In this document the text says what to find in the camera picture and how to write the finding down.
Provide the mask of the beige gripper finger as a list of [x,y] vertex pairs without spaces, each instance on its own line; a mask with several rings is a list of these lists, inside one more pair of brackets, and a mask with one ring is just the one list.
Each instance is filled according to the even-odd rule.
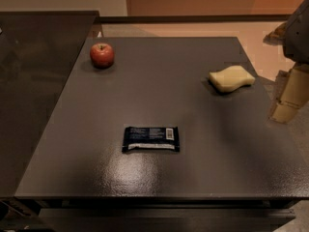
[[285,39],[286,26],[286,22],[280,24],[273,31],[265,35],[263,42],[270,45],[282,45]]
[[280,71],[276,76],[269,118],[289,123],[308,102],[309,65],[295,64],[288,72]]

